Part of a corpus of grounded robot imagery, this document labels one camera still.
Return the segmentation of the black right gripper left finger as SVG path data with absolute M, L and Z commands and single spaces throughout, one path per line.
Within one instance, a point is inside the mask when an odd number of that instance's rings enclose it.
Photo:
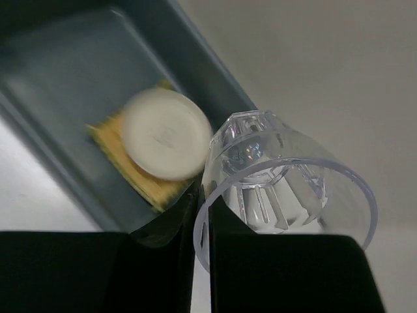
M 189 312 L 199 191 L 132 233 L 4 231 L 2 312 Z

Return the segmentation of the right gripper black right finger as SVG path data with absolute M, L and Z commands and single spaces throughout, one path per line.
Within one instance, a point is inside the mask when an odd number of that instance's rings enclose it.
M 259 235 L 209 210 L 213 312 L 384 312 L 366 255 L 344 235 Z

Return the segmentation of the woven bamboo mat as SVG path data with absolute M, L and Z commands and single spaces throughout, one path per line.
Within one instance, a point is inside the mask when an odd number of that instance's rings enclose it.
M 191 185 L 192 179 L 167 181 L 140 168 L 129 156 L 122 142 L 124 109 L 107 116 L 97 125 L 87 125 L 90 137 L 124 180 L 158 213 L 171 207 Z

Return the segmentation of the clear plastic cup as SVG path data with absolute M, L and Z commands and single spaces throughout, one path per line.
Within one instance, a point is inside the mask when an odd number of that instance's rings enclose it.
M 251 231 L 348 235 L 367 248 L 375 196 L 354 170 L 270 111 L 232 114 L 210 141 L 194 224 L 194 248 L 209 268 L 209 210 L 224 205 Z

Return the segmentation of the cream plate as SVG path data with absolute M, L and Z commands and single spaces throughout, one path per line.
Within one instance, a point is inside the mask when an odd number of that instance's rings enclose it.
M 128 156 L 160 179 L 179 181 L 199 173 L 212 135 L 203 111 L 176 91 L 142 91 L 122 112 L 121 138 Z

